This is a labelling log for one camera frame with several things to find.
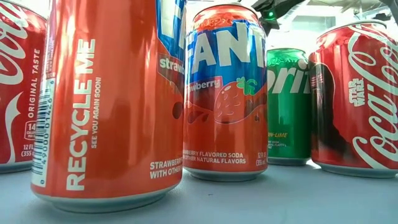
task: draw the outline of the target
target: barcode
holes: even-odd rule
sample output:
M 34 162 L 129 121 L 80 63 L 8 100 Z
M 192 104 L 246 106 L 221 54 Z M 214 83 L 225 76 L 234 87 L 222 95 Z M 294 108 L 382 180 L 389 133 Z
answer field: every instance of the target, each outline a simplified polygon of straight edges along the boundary
M 55 78 L 43 80 L 40 88 L 39 105 L 37 107 L 32 184 L 40 187 L 45 187 L 47 180 L 54 89 Z

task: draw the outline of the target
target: soda can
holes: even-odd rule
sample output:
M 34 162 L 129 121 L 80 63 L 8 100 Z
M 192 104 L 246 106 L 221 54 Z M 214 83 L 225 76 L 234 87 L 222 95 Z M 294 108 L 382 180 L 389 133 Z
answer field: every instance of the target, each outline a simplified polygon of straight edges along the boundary
M 0 173 L 32 165 L 46 20 L 26 3 L 0 0 Z
M 240 3 L 200 11 L 188 36 L 184 167 L 237 182 L 267 169 L 265 33 Z
M 161 199 L 182 178 L 186 1 L 52 3 L 33 192 L 83 213 Z
M 312 160 L 328 172 L 390 178 L 398 173 L 398 43 L 381 21 L 319 36 L 310 56 Z
M 303 50 L 267 52 L 268 163 L 305 165 L 311 157 L 311 93 Z

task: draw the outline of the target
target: white table surface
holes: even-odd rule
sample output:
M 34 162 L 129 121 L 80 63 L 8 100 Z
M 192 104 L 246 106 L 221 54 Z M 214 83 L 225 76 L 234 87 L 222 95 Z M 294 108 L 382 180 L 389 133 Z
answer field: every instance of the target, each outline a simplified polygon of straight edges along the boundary
M 398 224 L 398 177 L 347 177 L 313 165 L 270 166 L 241 183 L 197 180 L 184 171 L 181 184 L 152 205 L 94 215 L 53 208 L 29 182 L 29 171 L 0 175 L 0 224 Z

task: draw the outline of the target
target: green soda can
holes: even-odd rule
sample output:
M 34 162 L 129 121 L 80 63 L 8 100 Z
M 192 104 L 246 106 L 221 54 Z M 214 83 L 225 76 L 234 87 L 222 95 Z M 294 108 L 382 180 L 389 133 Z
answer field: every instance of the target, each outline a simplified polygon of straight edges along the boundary
M 267 52 L 268 163 L 305 165 L 311 156 L 311 94 L 303 50 Z

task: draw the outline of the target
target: strawberry illustration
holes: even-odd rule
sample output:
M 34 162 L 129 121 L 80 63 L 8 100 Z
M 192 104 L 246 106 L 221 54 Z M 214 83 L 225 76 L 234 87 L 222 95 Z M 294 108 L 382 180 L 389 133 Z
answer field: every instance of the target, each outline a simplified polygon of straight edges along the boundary
M 229 124 L 244 119 L 254 108 L 254 90 L 257 81 L 237 78 L 224 86 L 218 94 L 214 117 L 219 123 Z

